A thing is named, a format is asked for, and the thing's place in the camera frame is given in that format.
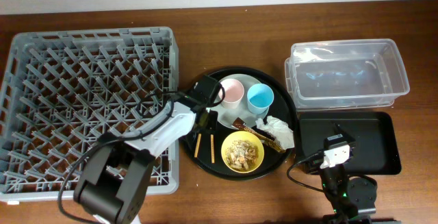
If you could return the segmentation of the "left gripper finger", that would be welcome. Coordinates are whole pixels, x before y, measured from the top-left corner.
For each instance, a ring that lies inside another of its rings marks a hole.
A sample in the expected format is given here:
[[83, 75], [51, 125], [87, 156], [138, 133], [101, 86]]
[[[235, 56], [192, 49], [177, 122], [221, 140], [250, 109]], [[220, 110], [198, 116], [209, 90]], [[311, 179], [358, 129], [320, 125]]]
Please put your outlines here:
[[206, 109], [198, 113], [197, 126], [202, 128], [208, 124], [208, 111]]
[[216, 111], [209, 111], [208, 130], [215, 131], [218, 123], [218, 113]]

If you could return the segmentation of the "wooden chopstick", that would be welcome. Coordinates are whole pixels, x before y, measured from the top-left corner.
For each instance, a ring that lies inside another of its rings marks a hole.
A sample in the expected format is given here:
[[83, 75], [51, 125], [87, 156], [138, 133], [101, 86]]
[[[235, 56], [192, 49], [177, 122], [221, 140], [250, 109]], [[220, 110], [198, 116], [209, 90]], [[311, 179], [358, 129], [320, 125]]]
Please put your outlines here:
[[195, 150], [194, 150], [194, 158], [198, 157], [199, 147], [200, 147], [200, 144], [201, 144], [201, 138], [202, 138], [202, 134], [201, 133], [197, 134], [196, 146], [195, 146]]
[[215, 164], [214, 135], [210, 134], [211, 163]]

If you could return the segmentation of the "pink cup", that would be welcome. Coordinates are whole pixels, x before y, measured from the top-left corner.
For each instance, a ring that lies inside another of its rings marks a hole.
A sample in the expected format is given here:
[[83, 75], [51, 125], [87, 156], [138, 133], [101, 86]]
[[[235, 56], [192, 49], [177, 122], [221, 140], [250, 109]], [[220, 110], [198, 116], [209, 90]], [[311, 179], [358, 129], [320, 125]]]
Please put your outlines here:
[[236, 109], [244, 96], [244, 86], [237, 79], [225, 79], [220, 82], [224, 92], [220, 91], [219, 97], [224, 99], [221, 105], [226, 109]]

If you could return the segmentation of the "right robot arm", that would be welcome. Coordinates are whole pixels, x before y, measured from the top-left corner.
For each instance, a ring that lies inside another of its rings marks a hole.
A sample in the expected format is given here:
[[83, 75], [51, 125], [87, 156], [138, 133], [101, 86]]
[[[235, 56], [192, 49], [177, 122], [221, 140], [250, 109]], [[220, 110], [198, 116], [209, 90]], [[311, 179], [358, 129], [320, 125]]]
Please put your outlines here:
[[[371, 223], [376, 212], [377, 182], [366, 175], [349, 175], [344, 164], [349, 161], [355, 139], [338, 124], [334, 134], [324, 139], [324, 148], [291, 165], [287, 177], [305, 188], [324, 193], [334, 213], [323, 216], [323, 223]], [[290, 175], [290, 171], [305, 162], [317, 162], [321, 189], [304, 184]]]

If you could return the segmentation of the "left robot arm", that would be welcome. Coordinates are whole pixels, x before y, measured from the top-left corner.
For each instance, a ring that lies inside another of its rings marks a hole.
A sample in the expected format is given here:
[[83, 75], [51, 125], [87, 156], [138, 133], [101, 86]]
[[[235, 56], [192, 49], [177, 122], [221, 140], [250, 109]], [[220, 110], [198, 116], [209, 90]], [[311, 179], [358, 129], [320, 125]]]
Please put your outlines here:
[[91, 149], [71, 166], [69, 180], [83, 170], [73, 199], [91, 223], [138, 223], [157, 157], [181, 137], [206, 130], [213, 120], [209, 109], [224, 101], [222, 84], [208, 75], [190, 89], [166, 91], [163, 108], [132, 132], [105, 132]]

